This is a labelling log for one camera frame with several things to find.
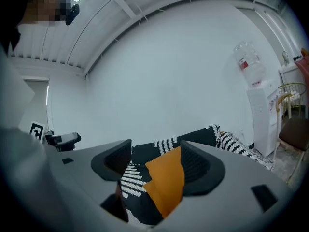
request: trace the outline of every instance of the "red label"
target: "red label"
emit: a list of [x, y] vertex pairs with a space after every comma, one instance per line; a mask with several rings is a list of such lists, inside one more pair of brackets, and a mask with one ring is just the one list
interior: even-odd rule
[[245, 68], [247, 68], [249, 65], [247, 64], [247, 62], [246, 61], [244, 61], [242, 64], [241, 64], [241, 68], [242, 69], [245, 69]]

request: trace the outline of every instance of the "cushioned pad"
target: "cushioned pad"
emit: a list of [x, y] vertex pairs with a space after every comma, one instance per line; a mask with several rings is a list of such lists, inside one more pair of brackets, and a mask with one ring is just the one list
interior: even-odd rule
[[183, 196], [205, 195], [225, 176], [225, 167], [219, 158], [185, 141], [181, 142], [181, 164], [185, 178]]
[[131, 161], [131, 142], [126, 140], [94, 156], [91, 160], [92, 170], [104, 180], [120, 180]]
[[290, 118], [280, 131], [279, 138], [297, 149], [306, 151], [309, 147], [309, 119]]

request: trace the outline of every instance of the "pink object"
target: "pink object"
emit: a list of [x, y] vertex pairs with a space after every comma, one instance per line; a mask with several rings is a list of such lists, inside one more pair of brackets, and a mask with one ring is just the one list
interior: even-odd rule
[[307, 101], [309, 106], [309, 55], [304, 56], [301, 60], [295, 61], [296, 66], [300, 69], [304, 75], [306, 86], [307, 86]]

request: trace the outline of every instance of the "black earphone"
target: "black earphone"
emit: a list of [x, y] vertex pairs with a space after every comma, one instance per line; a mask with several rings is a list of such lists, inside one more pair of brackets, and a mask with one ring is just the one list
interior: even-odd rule
[[72, 8], [68, 9], [68, 13], [67, 13], [67, 16], [66, 16], [66, 25], [70, 25], [78, 14], [79, 14], [79, 5], [78, 4], [75, 4], [75, 5], [72, 6]]

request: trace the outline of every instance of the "wire chair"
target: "wire chair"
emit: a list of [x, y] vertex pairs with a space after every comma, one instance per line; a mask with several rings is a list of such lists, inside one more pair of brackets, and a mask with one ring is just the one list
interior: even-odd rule
[[[303, 94], [306, 92], [307, 87], [303, 83], [287, 83], [278, 87], [278, 91], [280, 95], [290, 93], [291, 107], [297, 108], [299, 112], [299, 117], [301, 116], [300, 105], [303, 100]], [[283, 105], [283, 114], [288, 109], [288, 98], [285, 98], [282, 101]]]

